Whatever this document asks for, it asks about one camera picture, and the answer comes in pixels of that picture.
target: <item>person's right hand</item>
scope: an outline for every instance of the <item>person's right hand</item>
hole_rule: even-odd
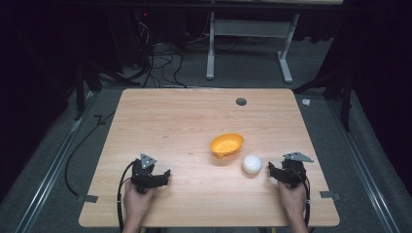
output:
[[[303,183],[297,187],[290,188],[287,183],[279,182],[282,207],[285,210],[292,233],[308,232],[303,212],[306,208],[306,189]]]

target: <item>desk leg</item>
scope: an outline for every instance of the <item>desk leg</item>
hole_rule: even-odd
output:
[[[206,79],[215,77],[215,13],[210,13],[209,53],[207,55]]]
[[[281,66],[282,74],[284,76],[284,80],[285,80],[286,83],[292,83],[293,82],[292,75],[291,75],[291,72],[289,70],[288,62],[286,61],[286,55],[288,53],[289,47],[291,46],[292,37],[293,37],[293,34],[294,34],[294,30],[297,26],[297,20],[298,19],[299,19],[298,14],[293,16],[291,26],[289,27],[288,35],[286,37],[286,42],[285,42],[284,49],[283,49],[283,51],[278,51],[278,53],[277,53],[279,64]]]

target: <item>gray floor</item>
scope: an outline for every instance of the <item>gray floor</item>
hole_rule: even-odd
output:
[[[218,44],[222,50],[216,52],[215,79],[207,81],[206,59],[207,49],[202,44],[193,44],[186,50],[170,50],[167,46],[156,51],[165,53],[180,53],[184,61],[177,75],[180,83],[198,87],[259,87],[259,88],[295,88],[313,80],[322,64],[330,42],[311,44],[309,41],[293,42],[288,54],[294,82],[285,84],[282,80],[280,67],[275,60],[274,52],[282,45],[280,40],[242,38],[242,42],[232,50],[231,45],[224,41]],[[147,87],[178,86],[168,82],[173,80],[173,73],[178,69],[180,56],[173,57],[172,64],[161,66],[165,59],[155,57],[155,68],[152,77],[148,79]],[[125,73],[133,71],[125,67]],[[99,93],[94,93],[88,101],[89,109],[76,133],[76,137],[67,149],[67,154],[74,151],[96,123],[96,115],[106,117],[112,113],[119,102],[124,86],[104,83]],[[335,201],[340,215],[340,223],[335,227],[317,228],[315,232],[410,232],[412,218],[410,210],[412,200],[399,180],[394,168],[384,154],[373,130],[365,118],[359,101],[354,93],[350,114],[351,133],[341,130],[336,120],[334,106],[339,107],[339,101],[327,102],[323,99],[321,89],[296,95],[296,101],[302,112],[309,135],[323,167],[330,190],[339,193],[341,199]],[[310,106],[301,104],[303,98],[311,100]],[[24,216],[33,198],[47,177],[53,162],[60,154],[61,146],[66,137],[73,132],[76,115],[75,97],[69,99],[69,108],[55,121],[48,135],[37,148],[32,159],[22,171],[8,196],[0,206],[0,232],[119,232],[117,228],[83,228],[78,219],[83,204],[69,192],[64,182],[64,166],[56,169],[56,180],[49,185],[50,192],[44,192],[44,203],[36,205],[36,212],[31,217]],[[73,188],[85,195],[91,182],[100,152],[110,129],[111,119],[97,129],[82,143],[74,153],[70,162],[68,174]],[[367,165],[368,174],[373,178],[379,194],[387,204],[390,214],[395,220],[396,229],[388,230],[385,219],[380,218],[379,207],[371,201],[373,194],[368,191],[367,183],[358,169],[354,149],[348,144],[353,139],[355,153],[361,155]],[[278,232],[288,232],[286,227],[278,228]]]

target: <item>orange bowl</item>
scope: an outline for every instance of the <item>orange bowl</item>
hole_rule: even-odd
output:
[[[210,144],[210,149],[217,157],[238,152],[243,145],[242,135],[236,133],[222,134],[215,138]]]

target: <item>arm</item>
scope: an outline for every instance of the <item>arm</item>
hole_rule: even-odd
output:
[[[286,184],[279,182],[281,202],[288,219],[292,233],[307,233],[308,230],[303,219],[306,205],[306,190],[303,183],[295,188],[288,188]]]
[[[124,207],[126,210],[126,223],[123,233],[138,233],[140,224],[148,212],[152,197],[155,194],[155,188],[149,188],[146,194],[137,192],[136,185],[127,181],[125,183]]]

